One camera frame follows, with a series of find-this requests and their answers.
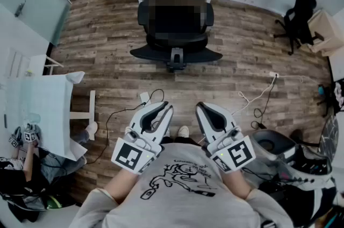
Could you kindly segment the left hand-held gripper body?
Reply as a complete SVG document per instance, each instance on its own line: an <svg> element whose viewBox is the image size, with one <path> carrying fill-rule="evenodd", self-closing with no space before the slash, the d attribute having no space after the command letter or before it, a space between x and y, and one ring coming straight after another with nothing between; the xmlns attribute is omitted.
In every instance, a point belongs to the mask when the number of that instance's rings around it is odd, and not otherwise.
<svg viewBox="0 0 344 228"><path fill-rule="evenodd" d="M116 142L111 161L140 175L163 151L162 139L162 134L153 133L153 137L150 137L127 127L125 135Z"/></svg>

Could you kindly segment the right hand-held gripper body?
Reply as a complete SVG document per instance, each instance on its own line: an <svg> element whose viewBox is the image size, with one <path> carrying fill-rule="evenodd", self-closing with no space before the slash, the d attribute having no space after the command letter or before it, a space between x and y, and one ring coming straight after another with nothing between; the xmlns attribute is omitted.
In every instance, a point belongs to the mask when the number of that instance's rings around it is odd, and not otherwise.
<svg viewBox="0 0 344 228"><path fill-rule="evenodd" d="M209 142L205 150L225 174L240 170L256 158L250 137L243 136L239 126Z"/></svg>

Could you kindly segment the black armrest office chair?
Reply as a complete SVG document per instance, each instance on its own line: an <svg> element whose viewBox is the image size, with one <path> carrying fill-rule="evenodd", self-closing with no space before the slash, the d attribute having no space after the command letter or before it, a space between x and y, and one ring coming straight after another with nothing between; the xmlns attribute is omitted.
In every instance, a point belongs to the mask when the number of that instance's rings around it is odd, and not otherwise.
<svg viewBox="0 0 344 228"><path fill-rule="evenodd" d="M138 24L146 33L146 45L130 51L136 58L161 61L174 72L189 63L217 61L222 54L207 48L213 7L206 0L143 0Z"/></svg>

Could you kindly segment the person's right forearm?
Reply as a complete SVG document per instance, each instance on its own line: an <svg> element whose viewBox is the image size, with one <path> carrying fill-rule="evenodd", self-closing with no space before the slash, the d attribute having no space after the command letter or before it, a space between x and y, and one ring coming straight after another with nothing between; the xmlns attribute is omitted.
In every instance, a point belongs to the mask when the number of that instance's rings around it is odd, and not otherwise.
<svg viewBox="0 0 344 228"><path fill-rule="evenodd" d="M221 172L221 179L229 191L242 200L246 200L252 191L252 187L245 180L241 170L230 173Z"/></svg>

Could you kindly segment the person's left forearm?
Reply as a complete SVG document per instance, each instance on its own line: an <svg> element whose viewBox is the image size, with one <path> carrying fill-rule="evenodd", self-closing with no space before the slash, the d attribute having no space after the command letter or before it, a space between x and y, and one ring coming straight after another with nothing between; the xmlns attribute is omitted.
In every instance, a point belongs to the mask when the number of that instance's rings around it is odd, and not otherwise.
<svg viewBox="0 0 344 228"><path fill-rule="evenodd" d="M126 169L121 169L104 187L104 190L106 190L110 196L120 204L128 196L138 179L138 174L134 174Z"/></svg>

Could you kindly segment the black high-back swivel chair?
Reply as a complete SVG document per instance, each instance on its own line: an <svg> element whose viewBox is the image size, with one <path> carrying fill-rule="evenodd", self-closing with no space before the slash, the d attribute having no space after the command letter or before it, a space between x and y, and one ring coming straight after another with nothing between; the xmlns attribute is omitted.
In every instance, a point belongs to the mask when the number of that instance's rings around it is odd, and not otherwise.
<svg viewBox="0 0 344 228"><path fill-rule="evenodd" d="M284 22L275 20L276 24L280 24L284 29L283 34L274 34L273 38L288 38L290 42L291 51L288 51L289 55L294 53L294 43L297 45L297 49L301 47L301 44L313 45L317 36L312 36L308 21L313 16L313 10L316 8L316 0L296 0L294 7L290 8L285 16Z"/></svg>

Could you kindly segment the person's black trousers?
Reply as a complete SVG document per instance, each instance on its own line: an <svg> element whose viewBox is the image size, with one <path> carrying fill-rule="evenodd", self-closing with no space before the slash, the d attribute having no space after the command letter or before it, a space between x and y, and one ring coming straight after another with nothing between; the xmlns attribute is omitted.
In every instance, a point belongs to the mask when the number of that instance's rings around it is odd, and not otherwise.
<svg viewBox="0 0 344 228"><path fill-rule="evenodd" d="M195 146L200 147L198 143L196 143L193 139L189 137L176 137L176 138L163 137L160 144L164 145L164 144L171 144L171 143L190 144L190 145L195 145Z"/></svg>

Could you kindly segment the black jacket with white stripe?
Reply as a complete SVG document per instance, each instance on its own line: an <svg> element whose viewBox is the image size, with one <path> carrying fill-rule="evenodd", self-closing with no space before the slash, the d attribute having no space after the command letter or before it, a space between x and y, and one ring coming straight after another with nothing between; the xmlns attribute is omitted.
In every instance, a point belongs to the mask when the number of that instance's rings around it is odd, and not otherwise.
<svg viewBox="0 0 344 228"><path fill-rule="evenodd" d="M305 191L267 181L260 184L259 190L270 195L287 212L295 228L309 228L330 211L336 196L336 187Z"/></svg>

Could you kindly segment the person's grey printed shirt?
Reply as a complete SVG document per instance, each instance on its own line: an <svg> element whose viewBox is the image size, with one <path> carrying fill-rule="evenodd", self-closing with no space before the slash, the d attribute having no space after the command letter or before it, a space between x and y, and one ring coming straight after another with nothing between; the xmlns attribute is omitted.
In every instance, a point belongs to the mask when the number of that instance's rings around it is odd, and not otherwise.
<svg viewBox="0 0 344 228"><path fill-rule="evenodd" d="M195 145L165 144L118 204L101 188L92 190L69 228L293 228L284 209L253 189L246 200L233 195L221 170Z"/></svg>

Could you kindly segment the round marble table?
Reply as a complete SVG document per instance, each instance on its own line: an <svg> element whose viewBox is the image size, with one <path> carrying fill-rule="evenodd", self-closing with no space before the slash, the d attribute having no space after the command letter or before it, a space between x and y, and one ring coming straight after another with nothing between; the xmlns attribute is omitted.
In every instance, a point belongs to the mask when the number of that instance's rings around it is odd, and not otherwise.
<svg viewBox="0 0 344 228"><path fill-rule="evenodd" d="M318 152L333 163L339 139L339 124L336 116L329 116L323 127Z"/></svg>

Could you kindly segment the black tripod with blue device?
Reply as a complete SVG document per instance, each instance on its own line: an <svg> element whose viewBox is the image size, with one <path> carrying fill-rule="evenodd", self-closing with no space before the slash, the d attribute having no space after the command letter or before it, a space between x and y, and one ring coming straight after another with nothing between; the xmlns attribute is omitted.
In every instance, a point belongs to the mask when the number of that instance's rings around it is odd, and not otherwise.
<svg viewBox="0 0 344 228"><path fill-rule="evenodd" d="M323 118L327 117L329 109L333 106L333 91L331 86L318 85L318 94L322 97L320 102L317 102L317 106L321 104L326 105L325 113L322 115Z"/></svg>

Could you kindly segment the white cloth-covered table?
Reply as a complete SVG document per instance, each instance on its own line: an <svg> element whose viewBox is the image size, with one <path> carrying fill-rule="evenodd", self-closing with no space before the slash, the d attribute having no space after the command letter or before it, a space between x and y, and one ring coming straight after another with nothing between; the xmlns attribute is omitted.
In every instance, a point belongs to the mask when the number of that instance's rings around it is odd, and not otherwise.
<svg viewBox="0 0 344 228"><path fill-rule="evenodd" d="M25 127L28 113L41 117L40 146L51 153L77 161L87 149L70 138L70 120L95 120L95 91L90 92L89 111L70 109L73 86L84 72L64 75L11 77L0 84L0 134L7 138L17 127Z"/></svg>

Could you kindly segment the clear glass cup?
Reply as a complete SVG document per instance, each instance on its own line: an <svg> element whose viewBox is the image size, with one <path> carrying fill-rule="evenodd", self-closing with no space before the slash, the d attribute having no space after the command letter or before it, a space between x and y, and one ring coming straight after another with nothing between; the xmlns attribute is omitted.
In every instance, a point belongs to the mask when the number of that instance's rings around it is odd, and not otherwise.
<svg viewBox="0 0 344 228"><path fill-rule="evenodd" d="M41 117L37 113L31 113L30 112L27 114L26 120L30 124L39 124L41 121Z"/></svg>

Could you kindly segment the patterned white cloth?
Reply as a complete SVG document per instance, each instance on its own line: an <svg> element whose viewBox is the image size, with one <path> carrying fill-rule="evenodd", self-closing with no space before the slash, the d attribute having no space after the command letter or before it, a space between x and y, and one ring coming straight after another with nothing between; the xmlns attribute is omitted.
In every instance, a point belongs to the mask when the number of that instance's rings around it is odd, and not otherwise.
<svg viewBox="0 0 344 228"><path fill-rule="evenodd" d="M333 93L337 108L340 111L344 111L344 79L334 83Z"/></svg>

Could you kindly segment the beige cabinet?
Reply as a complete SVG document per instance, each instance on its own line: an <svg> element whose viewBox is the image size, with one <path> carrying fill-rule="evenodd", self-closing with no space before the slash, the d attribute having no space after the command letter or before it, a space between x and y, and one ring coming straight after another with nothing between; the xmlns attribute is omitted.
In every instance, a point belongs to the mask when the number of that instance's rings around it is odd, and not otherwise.
<svg viewBox="0 0 344 228"><path fill-rule="evenodd" d="M308 26L313 37L318 34L323 38L316 39L313 45L309 45L313 53L321 52L322 56L331 56L344 46L342 29L325 10L318 10L308 21Z"/></svg>

